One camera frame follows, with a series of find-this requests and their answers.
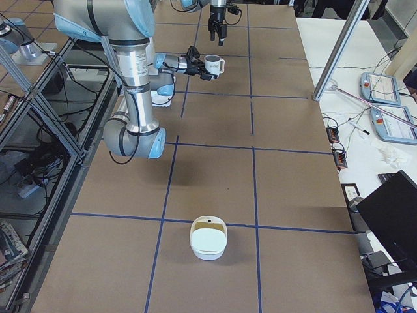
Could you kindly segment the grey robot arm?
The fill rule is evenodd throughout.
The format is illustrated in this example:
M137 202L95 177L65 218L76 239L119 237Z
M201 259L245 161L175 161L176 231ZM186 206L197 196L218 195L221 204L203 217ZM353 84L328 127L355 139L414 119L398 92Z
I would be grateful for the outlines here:
M149 75L146 47L154 35L154 13L150 1L55 1L57 29L88 42L109 40L117 57L124 99L106 122L104 141L111 153L121 157L159 158L166 131L154 118L151 92L164 75L178 71L204 80L218 77L200 60L195 47L179 58L156 54L157 76Z
M227 21L226 12L239 14L240 9L232 4L231 1L226 0L211 0L211 1L179 1L181 9L177 9L173 2L170 4L173 10L177 12L197 12L209 5L210 14L208 18L208 31L210 32L210 40L213 42L218 37L218 45L223 46L224 40L227 38Z

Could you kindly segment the grey spare robot base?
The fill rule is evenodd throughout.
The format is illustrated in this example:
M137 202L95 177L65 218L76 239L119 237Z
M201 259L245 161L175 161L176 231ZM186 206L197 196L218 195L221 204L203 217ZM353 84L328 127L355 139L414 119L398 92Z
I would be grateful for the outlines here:
M18 65L42 65L43 49L21 18L1 19L1 47Z

